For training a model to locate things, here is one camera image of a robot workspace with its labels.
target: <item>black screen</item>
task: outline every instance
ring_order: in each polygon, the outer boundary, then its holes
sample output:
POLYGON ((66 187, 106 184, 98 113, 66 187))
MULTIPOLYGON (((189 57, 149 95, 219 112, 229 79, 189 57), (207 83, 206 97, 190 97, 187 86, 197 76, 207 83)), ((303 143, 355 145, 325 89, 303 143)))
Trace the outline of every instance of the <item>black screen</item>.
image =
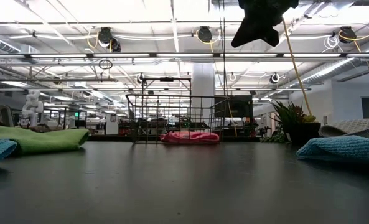
POLYGON ((222 118, 252 118, 253 117, 253 105, 252 105, 252 96, 251 95, 243 95, 243 96, 228 96, 230 99, 224 103, 219 103, 223 98, 215 98, 215 117, 222 118))

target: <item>ceiling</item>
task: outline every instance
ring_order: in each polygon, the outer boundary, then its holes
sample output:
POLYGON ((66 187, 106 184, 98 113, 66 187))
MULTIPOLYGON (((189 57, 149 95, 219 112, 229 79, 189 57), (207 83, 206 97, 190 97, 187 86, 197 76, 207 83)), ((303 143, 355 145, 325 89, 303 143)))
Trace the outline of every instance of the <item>ceiling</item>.
MULTIPOLYGON (((122 52, 222 52, 222 38, 220 33, 220 18, 224 17, 226 52, 289 52, 286 41, 277 47, 271 47, 262 40, 243 45, 236 49, 230 45, 232 37, 239 28, 243 19, 243 11, 238 6, 227 6, 220 10, 209 0, 28 0, 29 9, 22 7, 20 0, 0 0, 0 37, 14 46, 30 45, 40 53, 90 53, 90 50, 101 53, 108 51, 100 45, 94 49, 89 47, 96 43, 95 38, 100 27, 111 27, 114 35, 118 35, 122 52), (209 26, 216 40, 212 45, 201 43, 192 33, 200 26, 209 26), (58 39, 56 32, 70 39, 69 43, 58 39)), ((290 36, 294 52, 335 52, 339 48, 327 49, 324 42, 333 31, 339 31, 341 26, 351 26, 359 37, 369 34, 369 6, 352 6, 338 9, 332 4, 326 5, 310 19, 301 19, 311 4, 302 2, 296 9, 290 9, 284 14, 288 27, 293 26, 290 36)), ((283 24, 275 27, 282 34, 283 24)), ((368 42, 369 38, 360 41, 368 42)), ((353 44, 339 46, 343 51, 354 50, 353 44)), ((115 78, 119 82, 87 82, 88 88, 134 88, 138 86, 136 77, 143 73, 147 77, 182 77, 192 76, 192 61, 165 61, 152 65, 152 60, 142 60, 148 65, 120 65, 104 71, 104 75, 115 78)), ((8 67, 11 61, 0 60, 0 64, 8 67)), ((60 76, 62 78, 99 78, 102 70, 98 63, 90 62, 91 66, 53 66, 47 67, 37 74, 37 78, 60 76)), ((322 62, 296 63, 299 72, 307 71, 320 65, 322 62)), ((217 74, 222 75, 226 68, 227 74, 234 73, 235 77, 227 78, 228 86, 237 88, 266 88, 271 87, 269 76, 274 72, 285 75, 287 80, 293 80, 295 73, 292 62, 246 62, 229 61, 225 64, 215 62, 217 74)), ((15 71, 29 76, 29 67, 11 67, 15 71)), ((32 67, 32 73, 37 73, 43 67, 32 67)), ((50 88, 70 87, 69 83, 61 85, 53 83, 37 83, 50 88)), ((166 86, 166 83, 154 83, 155 86, 166 86)), ((180 83, 169 83, 169 87, 178 88, 180 83)), ((110 91, 106 95, 112 99, 125 94, 122 91, 110 91)), ((235 91, 234 94, 248 94, 235 91)))

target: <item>plant pot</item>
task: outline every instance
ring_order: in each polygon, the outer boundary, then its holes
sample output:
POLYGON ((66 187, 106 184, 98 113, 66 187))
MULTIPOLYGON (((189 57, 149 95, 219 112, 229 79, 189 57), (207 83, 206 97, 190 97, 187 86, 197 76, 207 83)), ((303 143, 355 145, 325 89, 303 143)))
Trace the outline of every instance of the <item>plant pot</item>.
POLYGON ((285 135, 288 140, 297 146, 303 146, 312 138, 320 137, 320 123, 297 124, 287 128, 285 135))

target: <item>white column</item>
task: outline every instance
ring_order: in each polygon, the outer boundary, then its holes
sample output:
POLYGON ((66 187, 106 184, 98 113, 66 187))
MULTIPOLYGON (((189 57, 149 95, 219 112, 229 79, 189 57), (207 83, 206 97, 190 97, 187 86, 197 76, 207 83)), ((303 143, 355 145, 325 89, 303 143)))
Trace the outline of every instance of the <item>white column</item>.
MULTIPOLYGON (((192 66, 192 96, 215 96, 215 69, 212 63, 195 63, 192 66)), ((205 122, 210 124, 210 108, 215 101, 211 98, 192 98, 192 107, 204 109, 192 109, 192 122, 205 122)))

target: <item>dark gray table surface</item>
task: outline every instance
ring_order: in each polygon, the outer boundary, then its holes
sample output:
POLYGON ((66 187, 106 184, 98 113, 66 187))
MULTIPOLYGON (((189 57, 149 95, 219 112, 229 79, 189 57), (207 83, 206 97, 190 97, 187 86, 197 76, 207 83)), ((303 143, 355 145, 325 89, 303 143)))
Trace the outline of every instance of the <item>dark gray table surface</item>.
POLYGON ((0 162, 0 223, 369 223, 369 167, 282 144, 88 142, 0 162))

